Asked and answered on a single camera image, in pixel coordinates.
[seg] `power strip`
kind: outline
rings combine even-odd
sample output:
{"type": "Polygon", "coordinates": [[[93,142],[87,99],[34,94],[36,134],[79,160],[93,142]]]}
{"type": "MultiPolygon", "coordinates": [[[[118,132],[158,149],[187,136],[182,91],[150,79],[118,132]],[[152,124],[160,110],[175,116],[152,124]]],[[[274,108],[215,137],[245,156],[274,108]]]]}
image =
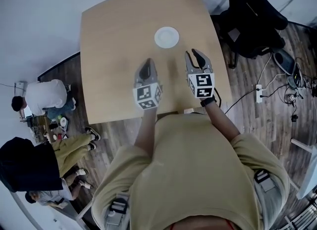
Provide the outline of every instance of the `power strip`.
{"type": "Polygon", "coordinates": [[[256,85],[256,103],[262,103],[262,85],[256,85]]]}

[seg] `white plate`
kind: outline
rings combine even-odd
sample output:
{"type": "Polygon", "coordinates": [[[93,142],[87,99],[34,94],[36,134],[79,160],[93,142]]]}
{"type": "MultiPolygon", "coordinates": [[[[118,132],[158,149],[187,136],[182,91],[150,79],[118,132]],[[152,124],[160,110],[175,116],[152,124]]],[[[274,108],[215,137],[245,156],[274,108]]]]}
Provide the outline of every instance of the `white plate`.
{"type": "Polygon", "coordinates": [[[163,49],[170,49],[178,43],[179,33],[173,27],[164,26],[157,30],[154,35],[154,40],[159,47],[163,49]]]}

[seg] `white box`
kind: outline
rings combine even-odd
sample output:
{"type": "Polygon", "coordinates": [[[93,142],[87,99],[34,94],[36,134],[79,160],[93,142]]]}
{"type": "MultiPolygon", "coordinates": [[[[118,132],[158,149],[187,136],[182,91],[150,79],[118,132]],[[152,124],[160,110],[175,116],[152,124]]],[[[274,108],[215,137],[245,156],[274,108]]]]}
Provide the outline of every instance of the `white box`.
{"type": "Polygon", "coordinates": [[[162,89],[158,83],[133,89],[135,103],[142,108],[157,108],[162,97],[162,89]]]}
{"type": "Polygon", "coordinates": [[[212,97],[214,92],[214,73],[189,74],[188,86],[195,98],[212,97]]]}

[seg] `white wall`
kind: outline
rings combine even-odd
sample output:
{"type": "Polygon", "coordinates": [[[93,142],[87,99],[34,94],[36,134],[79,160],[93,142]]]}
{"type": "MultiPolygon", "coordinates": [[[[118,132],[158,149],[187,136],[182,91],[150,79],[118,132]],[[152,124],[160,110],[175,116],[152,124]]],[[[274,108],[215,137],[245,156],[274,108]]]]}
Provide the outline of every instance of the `white wall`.
{"type": "MultiPolygon", "coordinates": [[[[35,81],[39,74],[77,53],[81,12],[102,1],[0,0],[0,83],[13,85],[18,80],[35,81]]],[[[269,0],[277,9],[287,1],[269,0]]],[[[204,2],[210,12],[217,13],[228,7],[228,0],[204,2]]],[[[294,0],[282,14],[290,21],[309,24],[317,16],[315,2],[294,0]]],[[[30,138],[26,124],[19,122],[17,113],[10,107],[13,88],[0,86],[0,95],[0,146],[14,136],[30,138]]],[[[25,218],[8,197],[7,193],[0,192],[0,210],[4,212],[0,213],[0,224],[7,230],[33,230],[27,224],[19,227],[25,218]]],[[[40,225],[51,223],[51,212],[36,207],[29,207],[29,210],[40,225]]]]}

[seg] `person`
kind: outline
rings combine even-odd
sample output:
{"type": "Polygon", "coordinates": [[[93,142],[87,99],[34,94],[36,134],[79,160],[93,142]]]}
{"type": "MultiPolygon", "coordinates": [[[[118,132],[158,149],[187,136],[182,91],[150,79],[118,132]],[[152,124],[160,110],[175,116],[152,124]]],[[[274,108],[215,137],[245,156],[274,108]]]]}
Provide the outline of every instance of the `person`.
{"type": "Polygon", "coordinates": [[[282,163],[255,136],[240,134],[214,97],[204,104],[208,116],[168,115],[157,123],[157,108],[144,110],[134,146],[119,148],[95,192],[99,228],[109,226],[122,192],[131,230],[272,226],[289,194],[282,163]]]}
{"type": "Polygon", "coordinates": [[[33,115],[45,115],[48,111],[48,117],[53,119],[66,111],[75,110],[75,104],[75,99],[67,94],[63,82],[54,79],[50,82],[30,83],[25,97],[14,96],[11,106],[16,112],[28,106],[33,115]]]}
{"type": "Polygon", "coordinates": [[[0,148],[0,180],[11,191],[61,190],[63,177],[101,136],[86,127],[86,134],[33,146],[15,137],[0,148]]]}
{"type": "Polygon", "coordinates": [[[28,191],[25,193],[25,199],[30,204],[38,202],[43,206],[52,206],[63,209],[68,204],[64,199],[69,201],[75,200],[79,195],[81,187],[86,189],[92,188],[91,184],[80,180],[72,191],[69,190],[69,187],[74,183],[77,176],[86,174],[87,171],[85,169],[79,169],[67,178],[61,179],[63,186],[62,190],[28,191]]]}

